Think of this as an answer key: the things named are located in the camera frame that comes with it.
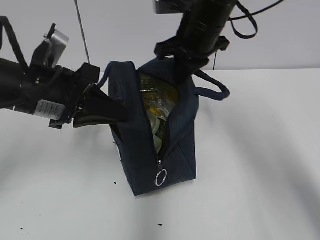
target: metal ring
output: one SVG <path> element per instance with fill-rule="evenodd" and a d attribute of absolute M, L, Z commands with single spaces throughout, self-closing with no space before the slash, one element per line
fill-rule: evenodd
<path fill-rule="evenodd" d="M 164 173 L 164 177 L 162 179 L 162 182 L 160 184 L 158 184 L 158 178 L 159 176 Z M 155 181 L 154 181 L 154 184 L 157 186 L 157 187 L 160 187 L 162 184 L 164 184 L 164 182 L 166 181 L 166 178 L 167 178 L 167 175 L 168 175 L 168 172 L 166 169 L 162 169 L 162 171 L 160 171 L 156 177 L 155 177 Z"/>

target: open zipper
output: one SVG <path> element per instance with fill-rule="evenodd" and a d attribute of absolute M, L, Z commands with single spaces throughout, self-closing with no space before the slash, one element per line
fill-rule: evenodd
<path fill-rule="evenodd" d="M 157 77 L 153 77 L 150 74 L 146 74 L 144 72 L 141 72 L 141 73 L 159 80 Z M 152 134 L 153 131 L 152 131 L 152 127 L 151 127 L 151 122 L 149 120 L 149 117 L 148 117 L 148 114 L 147 114 L 147 110 L 144 107 L 145 106 L 145 101 L 144 101 L 144 97 L 143 97 L 143 95 L 141 93 L 142 85 L 141 85 L 141 79 L 140 79 L 140 71 L 137 71 L 136 74 L 137 74 L 138 86 L 139 86 L 139 91 L 140 91 L 139 98 L 140 98 L 141 104 L 143 106 L 144 118 L 147 120 L 148 136 L 149 136 L 149 140 L 152 142 L 152 152 L 153 152 L 153 155 L 155 156 L 156 164 L 157 164 L 157 168 L 158 168 L 158 174 L 155 176 L 154 184 L 157 187 L 160 187 L 160 186 L 162 186 L 164 184 L 164 182 L 166 181 L 167 175 L 168 175 L 167 170 L 165 168 L 163 168 L 163 162 L 164 162 L 164 159 L 166 158 L 166 156 L 168 155 L 168 151 L 169 151 L 169 147 L 170 147 L 170 139 L 171 139 L 170 138 L 170 120 L 171 120 L 171 115 L 172 115 L 172 112 L 176 109 L 178 103 L 175 105 L 175 107 L 170 112 L 168 118 L 166 119 L 165 131 L 164 131 L 165 132 L 164 139 L 162 141 L 161 149 L 160 149 L 159 153 L 157 153 L 154 137 L 153 137 L 153 134 Z M 177 90 L 177 86 L 175 86 L 172 83 L 167 82 L 167 81 L 164 81 L 164 82 L 169 84 L 169 85 L 171 85 L 171 86 L 173 86 Z M 160 175 L 162 173 L 164 174 L 164 177 L 163 177 L 161 183 L 158 184 L 158 178 L 160 177 Z"/>

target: navy blue bag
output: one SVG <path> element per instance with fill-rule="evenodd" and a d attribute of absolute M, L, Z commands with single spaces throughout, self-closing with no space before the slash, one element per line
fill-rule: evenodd
<path fill-rule="evenodd" d="M 157 154 L 150 119 L 141 92 L 140 74 L 164 81 L 178 92 L 178 102 L 165 126 L 165 139 Z M 221 101 L 230 95 L 220 82 L 202 71 L 195 75 L 221 89 L 195 87 L 192 77 L 176 85 L 174 59 L 154 59 L 136 70 L 132 62 L 111 62 L 102 78 L 109 77 L 109 96 L 129 111 L 127 122 L 111 125 L 121 163 L 135 196 L 196 178 L 195 125 L 199 95 Z"/>

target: white wall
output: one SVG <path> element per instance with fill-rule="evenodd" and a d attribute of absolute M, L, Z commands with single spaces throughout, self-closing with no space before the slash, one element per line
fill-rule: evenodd
<path fill-rule="evenodd" d="M 250 11 L 260 10 L 276 0 L 241 0 Z M 181 15 L 156 15 L 152 0 L 78 0 L 88 50 L 94 65 L 134 61 L 137 67 L 154 58 L 157 42 L 175 35 Z M 319 0 L 286 0 L 256 16 L 260 32 L 250 40 L 237 38 L 228 23 L 223 34 L 231 41 L 219 52 L 216 69 L 279 69 L 320 67 Z M 41 42 L 52 22 L 70 37 L 60 64 L 77 69 L 86 61 L 73 0 L 2 0 L 0 14 L 9 16 L 26 58 Z M 237 9 L 232 16 L 242 15 Z M 251 33 L 248 20 L 235 23 Z M 0 57 L 14 59 L 8 44 Z M 213 63 L 206 67 L 211 69 Z"/>

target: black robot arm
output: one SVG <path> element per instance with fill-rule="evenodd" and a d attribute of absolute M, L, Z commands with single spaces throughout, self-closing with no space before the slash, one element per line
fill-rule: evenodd
<path fill-rule="evenodd" d="M 220 33 L 235 5 L 241 7 L 237 0 L 155 2 L 159 14 L 183 13 L 176 36 L 155 47 L 159 59 L 174 56 L 177 84 L 207 65 L 211 54 L 227 49 L 229 41 Z M 4 28 L 18 60 L 15 63 L 0 58 L 0 109 L 46 117 L 49 126 L 57 129 L 72 119 L 75 128 L 126 121 L 127 109 L 104 94 L 101 84 L 97 85 L 98 67 L 84 63 L 74 72 L 57 65 L 69 39 L 55 27 L 53 24 L 44 36 L 28 66 L 8 19 L 0 16 L 0 49 Z"/>
<path fill-rule="evenodd" d="M 115 124 L 128 118 L 125 107 L 104 94 L 96 84 L 100 69 L 84 63 L 76 72 L 57 65 L 68 38 L 52 25 L 27 65 L 7 17 L 0 16 L 0 49 L 3 28 L 18 63 L 0 58 L 0 108 L 50 119 L 49 126 L 61 129 Z"/>

